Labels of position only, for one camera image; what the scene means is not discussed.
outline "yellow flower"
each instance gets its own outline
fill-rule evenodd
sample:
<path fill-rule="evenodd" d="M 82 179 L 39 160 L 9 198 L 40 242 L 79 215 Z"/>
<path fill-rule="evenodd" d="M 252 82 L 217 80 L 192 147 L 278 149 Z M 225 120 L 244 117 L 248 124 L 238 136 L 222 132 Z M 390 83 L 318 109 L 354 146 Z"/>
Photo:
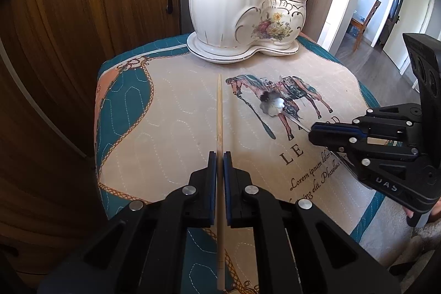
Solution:
<path fill-rule="evenodd" d="M 274 13 L 273 20 L 278 22 L 280 19 L 282 19 L 282 13 Z"/>

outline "wooden stick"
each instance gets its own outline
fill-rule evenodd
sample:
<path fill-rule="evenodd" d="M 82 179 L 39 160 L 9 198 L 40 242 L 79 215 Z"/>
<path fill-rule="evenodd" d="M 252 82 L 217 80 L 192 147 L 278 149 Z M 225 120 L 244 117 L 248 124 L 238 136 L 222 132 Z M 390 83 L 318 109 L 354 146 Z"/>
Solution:
<path fill-rule="evenodd" d="M 225 289 L 225 193 L 224 193 L 224 130 L 222 112 L 222 76 L 217 76 L 217 289 Z"/>

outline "metal rivet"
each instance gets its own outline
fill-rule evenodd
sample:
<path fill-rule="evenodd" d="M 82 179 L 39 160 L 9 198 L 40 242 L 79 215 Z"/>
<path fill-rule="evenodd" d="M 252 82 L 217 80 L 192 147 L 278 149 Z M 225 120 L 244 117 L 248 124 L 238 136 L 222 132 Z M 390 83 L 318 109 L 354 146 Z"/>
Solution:
<path fill-rule="evenodd" d="M 256 194 L 257 192 L 259 192 L 259 188 L 254 185 L 246 186 L 245 192 L 247 194 Z"/>
<path fill-rule="evenodd" d="M 301 199 L 299 201 L 299 207 L 301 209 L 310 209 L 312 207 L 312 202 L 309 199 Z"/>
<path fill-rule="evenodd" d="M 142 201 L 138 200 L 138 199 L 136 201 L 131 201 L 129 203 L 129 208 L 132 211 L 138 211 L 138 210 L 140 210 L 143 207 L 144 207 L 144 203 Z"/>
<path fill-rule="evenodd" d="M 182 188 L 182 193 L 185 194 L 186 196 L 189 196 L 191 194 L 195 194 L 196 187 L 195 186 L 185 186 Z"/>

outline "gray floor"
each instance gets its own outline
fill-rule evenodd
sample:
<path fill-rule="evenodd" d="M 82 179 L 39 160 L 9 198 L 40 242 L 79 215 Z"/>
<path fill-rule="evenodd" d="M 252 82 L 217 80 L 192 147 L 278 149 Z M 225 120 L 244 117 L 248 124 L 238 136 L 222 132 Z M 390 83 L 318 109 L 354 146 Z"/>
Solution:
<path fill-rule="evenodd" d="M 420 103 L 420 94 L 400 75 L 381 48 L 372 48 L 362 41 L 356 52 L 352 52 L 354 42 L 355 38 L 346 33 L 336 58 L 372 92 L 381 106 Z"/>

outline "white door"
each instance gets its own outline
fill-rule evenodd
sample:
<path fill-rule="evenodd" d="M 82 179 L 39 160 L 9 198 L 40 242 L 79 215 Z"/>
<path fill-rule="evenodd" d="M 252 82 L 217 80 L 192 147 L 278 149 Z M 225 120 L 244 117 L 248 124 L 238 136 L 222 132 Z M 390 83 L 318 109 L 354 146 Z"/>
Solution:
<path fill-rule="evenodd" d="M 429 0 L 403 0 L 399 14 L 400 20 L 393 27 L 383 48 L 398 69 L 403 66 L 409 56 L 403 33 L 420 33 L 428 8 Z"/>

